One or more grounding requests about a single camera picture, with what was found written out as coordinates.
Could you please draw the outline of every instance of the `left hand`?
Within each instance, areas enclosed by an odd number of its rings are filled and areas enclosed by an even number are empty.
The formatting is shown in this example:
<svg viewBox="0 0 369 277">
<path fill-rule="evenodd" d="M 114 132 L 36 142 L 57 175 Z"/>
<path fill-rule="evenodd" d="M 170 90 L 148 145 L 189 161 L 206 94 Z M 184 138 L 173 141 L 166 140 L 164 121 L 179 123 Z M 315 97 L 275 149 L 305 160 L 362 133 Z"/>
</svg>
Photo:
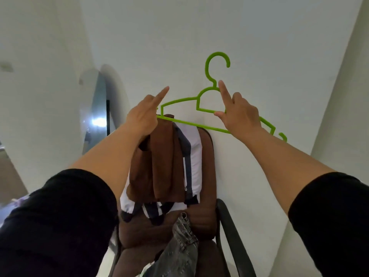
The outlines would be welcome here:
<svg viewBox="0 0 369 277">
<path fill-rule="evenodd" d="M 137 106 L 129 111 L 124 125 L 132 133 L 137 134 L 139 138 L 149 135 L 158 125 L 156 108 L 168 91 L 169 87 L 167 86 L 155 97 L 147 95 Z"/>
</svg>

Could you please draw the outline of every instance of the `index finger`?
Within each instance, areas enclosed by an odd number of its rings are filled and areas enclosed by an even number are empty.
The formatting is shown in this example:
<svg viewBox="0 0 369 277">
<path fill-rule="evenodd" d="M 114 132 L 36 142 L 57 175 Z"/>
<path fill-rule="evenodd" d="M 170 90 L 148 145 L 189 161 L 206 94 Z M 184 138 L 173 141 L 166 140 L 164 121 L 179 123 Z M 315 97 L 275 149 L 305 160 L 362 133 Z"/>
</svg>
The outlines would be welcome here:
<svg viewBox="0 0 369 277">
<path fill-rule="evenodd" d="M 156 95 L 155 97 L 154 97 L 154 99 L 152 100 L 152 105 L 154 106 L 154 107 L 157 107 L 157 106 L 159 106 L 159 104 L 160 104 L 160 102 L 164 99 L 164 97 L 165 97 L 165 95 L 168 93 L 168 91 L 169 91 L 169 87 L 167 86 L 167 87 L 165 87 L 162 91 L 160 91 L 159 93 L 158 93 L 158 95 Z"/>
<path fill-rule="evenodd" d="M 231 95 L 229 94 L 222 80 L 219 81 L 219 90 L 220 90 L 220 94 L 222 95 L 224 106 L 227 109 L 233 104 L 233 102 L 232 102 Z"/>
</svg>

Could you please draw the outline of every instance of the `green plastic hanger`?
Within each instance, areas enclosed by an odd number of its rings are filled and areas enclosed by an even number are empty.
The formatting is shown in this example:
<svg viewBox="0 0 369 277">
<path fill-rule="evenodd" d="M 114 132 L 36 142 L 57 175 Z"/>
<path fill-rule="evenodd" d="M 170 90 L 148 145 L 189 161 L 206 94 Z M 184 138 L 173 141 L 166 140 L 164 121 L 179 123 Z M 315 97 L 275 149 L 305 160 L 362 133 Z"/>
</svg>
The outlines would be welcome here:
<svg viewBox="0 0 369 277">
<path fill-rule="evenodd" d="M 200 93 L 195 96 L 195 97 L 187 97 L 187 98 L 182 98 L 182 99 L 177 99 L 177 100 L 173 100 L 167 103 L 164 103 L 163 105 L 160 106 L 160 115 L 158 116 L 158 118 L 161 118 L 163 120 L 170 120 L 170 121 L 174 121 L 174 122 L 178 122 L 178 123 L 184 123 L 184 124 L 188 124 L 188 125 L 193 125 L 193 126 L 197 126 L 197 127 L 201 127 L 204 129 L 209 129 L 209 130 L 215 130 L 215 131 L 219 131 L 219 132 L 224 132 L 224 133 L 229 133 L 228 130 L 225 129 L 221 129 L 221 128 L 217 128 L 217 127 L 211 127 L 211 126 L 207 126 L 207 125 L 202 125 L 202 124 L 197 124 L 197 123 L 192 123 L 189 121 L 183 121 L 183 120 L 178 120 L 176 118 L 170 118 L 170 117 L 165 117 L 164 116 L 164 107 L 172 105 L 172 104 L 176 104 L 179 102 L 184 102 L 184 101 L 191 101 L 191 100 L 196 100 L 196 110 L 197 111 L 202 111 L 202 112 L 207 112 L 207 113 L 214 113 L 215 111 L 213 110 L 208 110 L 208 109 L 204 109 L 204 108 L 200 108 L 200 99 L 201 96 L 209 90 L 216 90 L 219 91 L 219 88 L 217 87 L 217 81 L 215 79 L 213 79 L 210 75 L 209 75 L 209 63 L 210 60 L 213 59 L 213 57 L 215 56 L 222 56 L 225 59 L 225 62 L 227 63 L 227 68 L 230 67 L 231 65 L 231 61 L 229 60 L 228 55 L 226 55 L 224 52 L 215 52 L 212 53 L 206 60 L 205 63 L 205 75 L 206 77 L 209 79 L 209 81 L 211 81 L 213 83 L 213 86 L 209 86 L 208 88 L 204 88 L 203 90 L 200 91 Z M 274 135 L 274 131 L 275 131 L 275 126 L 272 125 L 270 122 L 268 122 L 265 118 L 260 117 L 260 121 L 265 124 L 266 126 L 268 126 L 270 128 L 270 134 Z M 283 133 L 279 133 L 279 136 L 282 137 L 282 139 L 287 142 L 287 137 L 286 135 L 284 135 Z"/>
</svg>

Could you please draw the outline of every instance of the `gray jeans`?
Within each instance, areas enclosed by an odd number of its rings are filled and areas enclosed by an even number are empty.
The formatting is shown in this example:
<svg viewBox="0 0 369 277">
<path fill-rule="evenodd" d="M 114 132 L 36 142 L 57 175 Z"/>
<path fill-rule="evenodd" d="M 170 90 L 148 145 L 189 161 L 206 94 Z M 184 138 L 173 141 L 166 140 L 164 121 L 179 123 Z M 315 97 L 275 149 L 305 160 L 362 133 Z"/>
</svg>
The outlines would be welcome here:
<svg viewBox="0 0 369 277">
<path fill-rule="evenodd" d="M 144 277 L 194 277 L 199 241 L 192 233 L 186 213 L 173 225 L 173 238 Z"/>
</svg>

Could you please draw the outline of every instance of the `black sleeve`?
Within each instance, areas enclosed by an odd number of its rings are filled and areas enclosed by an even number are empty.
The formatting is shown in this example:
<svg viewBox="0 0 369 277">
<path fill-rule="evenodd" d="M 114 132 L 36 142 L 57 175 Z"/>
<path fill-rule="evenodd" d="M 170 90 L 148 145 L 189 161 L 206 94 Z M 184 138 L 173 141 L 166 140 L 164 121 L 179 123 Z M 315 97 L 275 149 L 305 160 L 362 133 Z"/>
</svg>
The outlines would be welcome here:
<svg viewBox="0 0 369 277">
<path fill-rule="evenodd" d="M 288 212 L 324 277 L 369 276 L 369 187 L 344 173 L 322 175 Z"/>
<path fill-rule="evenodd" d="M 117 220 L 117 201 L 103 180 L 64 170 L 0 228 L 0 275 L 96 276 Z"/>
</svg>

